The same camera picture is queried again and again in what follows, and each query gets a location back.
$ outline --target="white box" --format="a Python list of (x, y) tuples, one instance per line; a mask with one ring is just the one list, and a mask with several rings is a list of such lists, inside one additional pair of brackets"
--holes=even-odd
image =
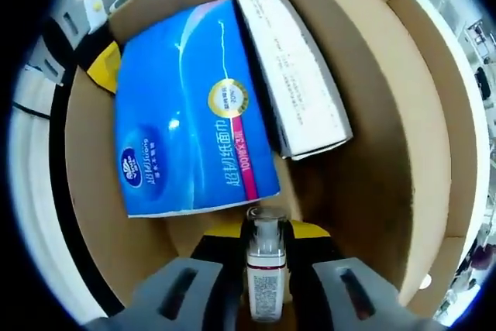
[(336, 83), (289, 0), (237, 0), (277, 119), (281, 155), (299, 160), (353, 137)]

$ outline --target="brand logo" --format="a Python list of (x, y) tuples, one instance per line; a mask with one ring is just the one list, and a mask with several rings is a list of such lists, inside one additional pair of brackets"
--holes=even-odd
[(138, 188), (141, 185), (141, 170), (133, 148), (128, 147), (122, 152), (121, 167), (126, 181), (134, 188)]

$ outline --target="blue plastic packaging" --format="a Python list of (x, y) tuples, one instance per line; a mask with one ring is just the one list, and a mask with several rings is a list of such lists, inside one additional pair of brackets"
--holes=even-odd
[(207, 212), (280, 191), (233, 0), (180, 12), (130, 40), (115, 103), (129, 216)]

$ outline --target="gold circular label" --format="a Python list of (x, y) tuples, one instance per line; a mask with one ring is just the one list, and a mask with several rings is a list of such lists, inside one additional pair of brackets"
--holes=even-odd
[(248, 107), (248, 92), (238, 81), (222, 79), (210, 90), (208, 106), (221, 118), (236, 118)]

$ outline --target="small bottle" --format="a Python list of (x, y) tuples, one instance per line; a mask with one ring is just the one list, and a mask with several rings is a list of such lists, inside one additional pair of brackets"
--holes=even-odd
[(253, 320), (276, 322), (281, 318), (284, 297), (283, 209), (252, 207), (247, 213), (252, 236), (246, 252), (250, 311)]

